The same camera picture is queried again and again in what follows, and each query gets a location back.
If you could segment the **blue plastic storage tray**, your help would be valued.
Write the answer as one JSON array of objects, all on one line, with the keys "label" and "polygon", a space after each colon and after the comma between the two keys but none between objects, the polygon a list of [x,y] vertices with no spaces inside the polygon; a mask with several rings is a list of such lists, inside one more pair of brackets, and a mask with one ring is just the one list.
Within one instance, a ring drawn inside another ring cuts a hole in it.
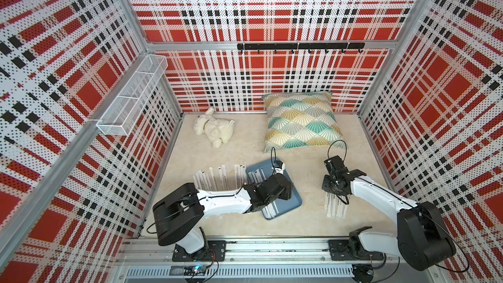
[{"label": "blue plastic storage tray", "polygon": [[[258,183],[266,180],[274,173],[271,161],[262,161],[255,165],[247,166],[246,175],[249,183]],[[292,196],[289,200],[276,199],[266,206],[261,212],[266,220],[273,220],[282,216],[303,204],[299,192],[295,187],[292,189]]]}]

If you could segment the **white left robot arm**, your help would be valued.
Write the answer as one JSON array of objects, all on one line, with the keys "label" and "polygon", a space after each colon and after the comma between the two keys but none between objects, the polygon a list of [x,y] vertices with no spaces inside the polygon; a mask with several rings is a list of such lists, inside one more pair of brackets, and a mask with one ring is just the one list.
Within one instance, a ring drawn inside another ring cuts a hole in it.
[{"label": "white left robot arm", "polygon": [[203,218],[258,212],[277,199],[290,200],[292,193],[293,183],[280,173],[230,191],[204,191],[194,183],[185,183],[153,205],[158,245],[176,244],[195,254],[208,248],[204,231],[198,226]]}]

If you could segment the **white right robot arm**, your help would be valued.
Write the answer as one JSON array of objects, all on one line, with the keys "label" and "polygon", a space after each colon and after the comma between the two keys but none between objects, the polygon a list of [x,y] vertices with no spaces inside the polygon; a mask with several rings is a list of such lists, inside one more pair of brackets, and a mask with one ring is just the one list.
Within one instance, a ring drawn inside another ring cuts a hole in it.
[{"label": "white right robot arm", "polygon": [[457,249],[445,229],[439,209],[430,202],[417,203],[379,185],[361,170],[348,170],[339,156],[324,161],[327,174],[322,190],[341,197],[365,200],[388,216],[396,225],[392,233],[365,226],[350,232],[348,250],[355,258],[371,252],[395,255],[412,268],[424,271],[449,258]]}]

